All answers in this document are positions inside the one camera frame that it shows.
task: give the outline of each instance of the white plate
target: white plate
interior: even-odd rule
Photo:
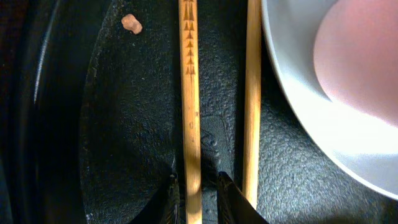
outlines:
[[[398,128],[332,103],[313,69],[313,43],[336,0],[262,0],[268,49],[296,116],[322,151],[346,173],[398,200]]]

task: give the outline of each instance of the pink liquid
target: pink liquid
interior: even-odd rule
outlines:
[[[398,126],[398,1],[339,0],[315,41],[325,93]]]

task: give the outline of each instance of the printed design on chopstick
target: printed design on chopstick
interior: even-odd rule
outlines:
[[[186,39],[188,40],[188,45],[186,48],[188,49],[187,57],[189,57],[187,62],[187,71],[185,74],[187,75],[195,75],[195,66],[193,64],[193,37],[192,32],[195,31],[193,28],[193,21],[195,18],[193,17],[193,0],[184,0],[185,1],[185,12],[184,12],[184,22],[185,28],[184,32],[187,33]]]

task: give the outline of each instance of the wooden stick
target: wooden stick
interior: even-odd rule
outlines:
[[[201,223],[197,0],[179,0],[185,207],[187,223]]]
[[[257,208],[261,110],[261,0],[248,0],[243,194]]]

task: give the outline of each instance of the small pink crumb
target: small pink crumb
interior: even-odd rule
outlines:
[[[134,34],[139,34],[142,31],[141,23],[132,14],[125,15],[122,24],[126,30],[131,30]]]

